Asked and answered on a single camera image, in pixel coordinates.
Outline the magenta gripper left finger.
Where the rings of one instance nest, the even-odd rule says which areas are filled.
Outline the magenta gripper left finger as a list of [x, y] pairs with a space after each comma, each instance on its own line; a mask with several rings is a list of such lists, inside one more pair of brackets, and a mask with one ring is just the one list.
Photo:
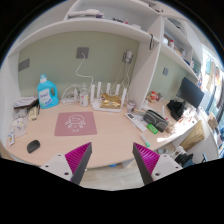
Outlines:
[[92, 143], [86, 143], [66, 153], [57, 154], [41, 169], [79, 185], [92, 154]]

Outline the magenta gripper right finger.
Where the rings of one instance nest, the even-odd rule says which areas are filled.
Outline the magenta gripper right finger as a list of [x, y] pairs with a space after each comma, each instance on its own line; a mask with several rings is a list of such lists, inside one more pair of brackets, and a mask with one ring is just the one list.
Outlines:
[[182, 169], [169, 155], [159, 155], [138, 143], [133, 144], [133, 155], [145, 185]]

